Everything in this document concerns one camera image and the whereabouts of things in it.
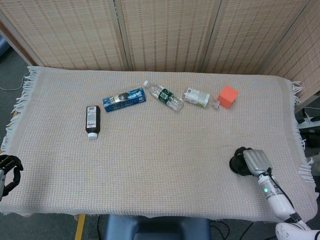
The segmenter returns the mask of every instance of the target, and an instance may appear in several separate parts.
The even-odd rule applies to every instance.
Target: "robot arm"
[[[13,181],[5,186],[6,175],[13,169]],[[0,155],[0,201],[20,183],[20,171],[24,168],[16,156]]]
[[[230,160],[231,170],[242,176],[253,175],[274,215],[284,221],[275,227],[278,240],[320,240],[320,230],[311,230],[295,211],[292,202],[272,175],[272,166],[262,150],[241,147]]]

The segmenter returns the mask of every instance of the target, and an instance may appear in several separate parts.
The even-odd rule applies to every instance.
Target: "gray floor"
[[[12,49],[0,57],[0,87],[17,88],[21,83],[22,76],[27,72],[27,64]],[[11,111],[16,98],[21,95],[21,90],[2,91],[0,90],[0,142],[5,136],[6,124],[12,117]],[[311,104],[312,107],[320,107],[320,101]],[[320,111],[308,110],[310,115],[320,115]],[[307,148],[306,155],[311,156],[318,153],[320,148]],[[103,215],[100,219],[99,228],[103,234],[108,216]],[[83,231],[83,240],[97,240],[97,216],[87,216]],[[250,222],[244,220],[224,220],[230,226],[228,240],[238,240]],[[320,229],[320,218],[317,215],[308,223],[312,229]],[[77,222],[73,216],[66,214],[34,214],[24,218],[16,214],[7,216],[0,215],[1,240],[72,240],[75,237]],[[224,234],[227,230],[215,223]],[[221,240],[219,233],[212,229],[213,238]],[[243,240],[263,240],[275,235],[274,223],[256,222],[248,230]]]

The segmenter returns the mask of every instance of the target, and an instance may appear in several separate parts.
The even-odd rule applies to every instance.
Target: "bottle cap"
[[[149,81],[144,81],[144,84],[143,84],[143,85],[144,85],[145,87],[147,87],[148,84],[149,84]]]
[[[98,134],[95,132],[90,132],[88,133],[88,138],[89,139],[96,139],[98,137]]]
[[[212,107],[213,107],[214,109],[218,109],[218,108],[219,108],[219,105],[220,105],[220,101],[218,101],[218,100],[213,100]]]

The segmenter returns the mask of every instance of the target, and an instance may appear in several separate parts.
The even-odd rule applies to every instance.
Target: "black bottle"
[[[100,132],[100,108],[99,106],[87,106],[85,118],[85,130],[89,139],[96,139]]]

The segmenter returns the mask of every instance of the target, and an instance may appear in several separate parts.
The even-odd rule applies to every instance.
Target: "blue box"
[[[103,107],[107,112],[122,109],[131,105],[143,103],[146,95],[142,88],[127,91],[119,95],[106,97],[102,100]]]

